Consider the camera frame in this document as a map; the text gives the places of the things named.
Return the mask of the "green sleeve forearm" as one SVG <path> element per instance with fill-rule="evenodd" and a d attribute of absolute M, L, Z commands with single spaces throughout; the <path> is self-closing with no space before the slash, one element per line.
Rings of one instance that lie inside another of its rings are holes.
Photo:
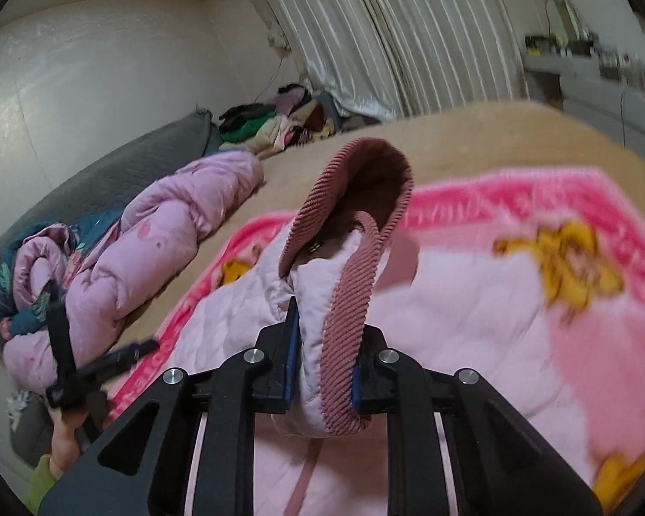
<path fill-rule="evenodd" d="M 25 495 L 24 504 L 32 515 L 37 515 L 41 502 L 45 495 L 54 487 L 61 472 L 59 467 L 52 461 L 51 454 L 44 454 L 38 461 L 37 467 L 33 470 L 28 494 Z"/>

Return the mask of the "left hand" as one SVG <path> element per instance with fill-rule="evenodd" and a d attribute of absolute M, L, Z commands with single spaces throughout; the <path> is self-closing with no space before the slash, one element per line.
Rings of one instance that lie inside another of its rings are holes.
<path fill-rule="evenodd" d="M 59 480 L 68 472 L 81 455 L 77 431 L 88 416 L 86 408 L 72 411 L 50 410 L 53 423 L 49 473 Z"/>

